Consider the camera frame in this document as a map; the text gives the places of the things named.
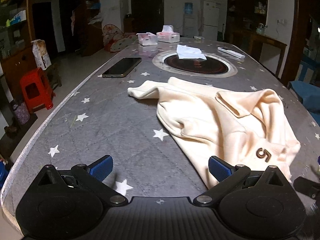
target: storage box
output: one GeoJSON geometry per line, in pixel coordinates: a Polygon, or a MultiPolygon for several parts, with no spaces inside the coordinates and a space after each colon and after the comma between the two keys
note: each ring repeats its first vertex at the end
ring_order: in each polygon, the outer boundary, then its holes
{"type": "Polygon", "coordinates": [[[157,36],[153,33],[137,33],[137,36],[143,46],[158,45],[157,36]]]}
{"type": "Polygon", "coordinates": [[[173,32],[172,25],[164,25],[162,32],[157,33],[158,41],[173,43],[180,41],[180,33],[173,32]]]}

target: white remote control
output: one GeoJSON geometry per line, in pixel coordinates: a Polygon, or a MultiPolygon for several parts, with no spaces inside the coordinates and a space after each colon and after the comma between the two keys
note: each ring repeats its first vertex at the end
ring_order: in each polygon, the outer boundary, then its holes
{"type": "Polygon", "coordinates": [[[235,56],[237,58],[245,58],[245,55],[237,53],[237,52],[235,52],[233,50],[227,50],[227,49],[224,49],[224,48],[221,48],[221,47],[219,47],[218,50],[223,51],[225,53],[228,53],[228,54],[230,54],[232,56],[235,56]]]}

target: paper bag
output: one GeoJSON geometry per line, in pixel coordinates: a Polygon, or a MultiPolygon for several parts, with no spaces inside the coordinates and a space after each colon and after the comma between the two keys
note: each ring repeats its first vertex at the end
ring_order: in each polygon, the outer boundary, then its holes
{"type": "Polygon", "coordinates": [[[47,47],[45,46],[45,42],[43,40],[35,40],[32,41],[32,43],[32,52],[35,56],[37,67],[40,67],[43,70],[47,69],[49,66],[51,66],[51,61],[47,52],[47,47]]]}

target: table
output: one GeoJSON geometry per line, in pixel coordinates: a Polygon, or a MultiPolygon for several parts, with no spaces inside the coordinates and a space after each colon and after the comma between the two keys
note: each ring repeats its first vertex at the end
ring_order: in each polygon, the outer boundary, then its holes
{"type": "MultiPolygon", "coordinates": [[[[116,54],[79,85],[76,90],[79,93],[70,94],[54,109],[29,141],[29,147],[21,153],[3,190],[3,209],[15,216],[20,199],[45,164],[51,163],[58,170],[64,170],[79,162],[92,163],[105,154],[113,157],[114,169],[104,183],[112,186],[117,181],[129,185],[132,188],[126,191],[128,199],[185,195],[193,199],[203,193],[206,187],[174,139],[165,136],[162,141],[154,137],[154,130],[166,131],[156,116],[158,100],[136,100],[128,96],[128,87],[138,87],[146,80],[167,82],[172,76],[233,91],[273,89],[281,96],[284,113],[301,143],[290,165],[291,181],[298,176],[317,181],[310,165],[316,165],[319,157],[320,140],[315,135],[320,134],[320,127],[313,125],[314,119],[305,107],[255,60],[248,55],[239,60],[219,51],[218,47],[243,53],[228,43],[181,38],[180,43],[158,42],[157,46],[134,43],[116,54]],[[178,44],[224,57],[237,73],[225,78],[190,76],[168,72],[153,63],[157,55],[174,52],[178,44]],[[125,78],[101,77],[124,57],[141,57],[142,61],[125,78]],[[48,152],[56,145],[60,152],[51,157],[48,152]]],[[[314,200],[302,194],[299,197],[310,211],[314,200]]]]}
{"type": "Polygon", "coordinates": [[[276,77],[279,75],[280,68],[282,65],[283,57],[284,57],[284,52],[287,44],[282,43],[280,41],[277,41],[269,36],[258,34],[253,31],[249,30],[236,30],[230,35],[230,43],[235,44],[235,36],[248,36],[249,37],[249,48],[246,51],[250,56],[252,56],[255,60],[259,61],[260,59],[260,54],[261,54],[261,49],[262,49],[262,44],[266,43],[271,46],[274,46],[276,48],[280,49],[280,57],[278,61],[278,66],[276,69],[276,77]],[[253,46],[255,42],[260,43],[259,46],[253,46]]]}

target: dark wooden door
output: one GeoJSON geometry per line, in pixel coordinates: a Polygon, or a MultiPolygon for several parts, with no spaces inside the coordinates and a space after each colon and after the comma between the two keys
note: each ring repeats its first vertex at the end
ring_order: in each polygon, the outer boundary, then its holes
{"type": "Polygon", "coordinates": [[[51,59],[55,58],[58,54],[58,49],[54,36],[51,2],[33,4],[32,16],[36,39],[44,40],[49,57],[51,59]]]}
{"type": "Polygon", "coordinates": [[[86,23],[86,18],[75,22],[74,33],[71,31],[71,16],[74,10],[81,4],[81,0],[59,0],[61,29],[66,52],[72,53],[80,49],[79,31],[77,25],[86,23]]]}
{"type": "Polygon", "coordinates": [[[137,33],[162,31],[164,0],[131,0],[133,30],[137,33]]]}

